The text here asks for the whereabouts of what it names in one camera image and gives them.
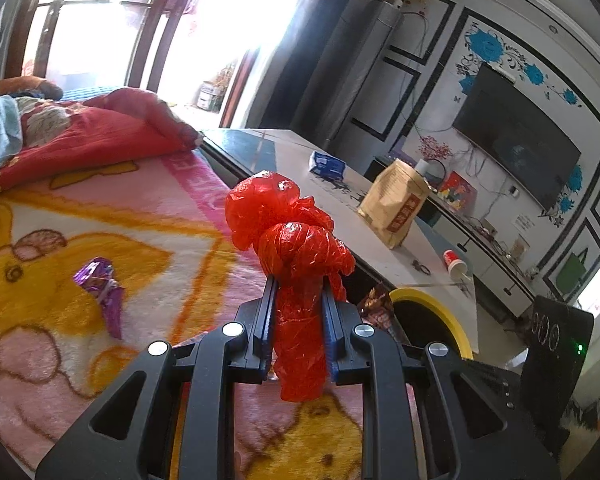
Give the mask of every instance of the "cabinet drawer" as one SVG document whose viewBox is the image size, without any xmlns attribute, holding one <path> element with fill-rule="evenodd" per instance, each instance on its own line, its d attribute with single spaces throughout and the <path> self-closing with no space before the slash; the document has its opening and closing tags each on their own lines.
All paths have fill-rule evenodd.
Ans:
<svg viewBox="0 0 600 480">
<path fill-rule="evenodd" d="M 485 254 L 469 235 L 445 217 L 441 216 L 433 229 L 453 245 L 458 256 L 463 259 L 466 257 L 471 262 L 475 276 L 480 276 L 493 263 L 491 257 Z"/>
<path fill-rule="evenodd" d="M 531 300 L 498 265 L 493 265 L 480 277 L 481 282 L 505 304 L 514 316 L 520 316 Z"/>
</svg>

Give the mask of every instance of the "television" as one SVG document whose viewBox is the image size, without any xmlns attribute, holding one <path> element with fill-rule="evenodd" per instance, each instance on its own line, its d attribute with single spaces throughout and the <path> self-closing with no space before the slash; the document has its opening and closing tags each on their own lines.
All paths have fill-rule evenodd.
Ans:
<svg viewBox="0 0 600 480">
<path fill-rule="evenodd" d="M 535 103 L 487 64 L 478 70 L 453 127 L 550 209 L 580 150 Z"/>
</svg>

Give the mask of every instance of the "tv stand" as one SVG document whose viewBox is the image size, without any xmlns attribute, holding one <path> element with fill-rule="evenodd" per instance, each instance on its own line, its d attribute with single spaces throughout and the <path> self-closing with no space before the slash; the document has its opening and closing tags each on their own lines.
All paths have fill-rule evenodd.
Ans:
<svg viewBox="0 0 600 480">
<path fill-rule="evenodd" d="M 383 159 L 375 158 L 365 178 L 374 181 L 386 167 Z M 476 300 L 495 319 L 503 322 L 507 317 L 518 318 L 531 306 L 536 294 L 519 269 L 437 196 L 427 198 L 418 216 L 457 247 L 458 256 L 465 254 L 471 261 Z"/>
</svg>

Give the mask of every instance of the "red plastic bag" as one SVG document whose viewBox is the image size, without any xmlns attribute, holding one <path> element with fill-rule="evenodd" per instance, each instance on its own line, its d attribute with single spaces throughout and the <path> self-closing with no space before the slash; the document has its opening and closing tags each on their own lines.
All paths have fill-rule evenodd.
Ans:
<svg viewBox="0 0 600 480">
<path fill-rule="evenodd" d="M 326 377 L 322 281 L 327 276 L 336 300 L 346 301 L 339 273 L 352 273 L 355 260 L 333 236 L 331 217 L 313 197 L 300 198 L 296 183 L 280 174 L 263 171 L 238 184 L 227 195 L 224 212 L 235 246 L 253 246 L 262 270 L 280 284 L 274 340 L 280 397 L 315 399 Z"/>
</svg>

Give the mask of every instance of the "pink stripe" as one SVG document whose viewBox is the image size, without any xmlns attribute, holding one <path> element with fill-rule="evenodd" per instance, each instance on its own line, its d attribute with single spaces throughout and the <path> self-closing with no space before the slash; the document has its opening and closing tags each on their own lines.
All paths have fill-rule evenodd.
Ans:
<svg viewBox="0 0 600 480">
<path fill-rule="evenodd" d="M 194 152 L 165 155 L 162 162 L 206 218 L 230 240 L 231 229 L 224 218 L 224 199 L 229 188 L 224 182 Z M 260 267 L 258 257 L 252 249 L 242 255 L 250 263 Z"/>
</svg>

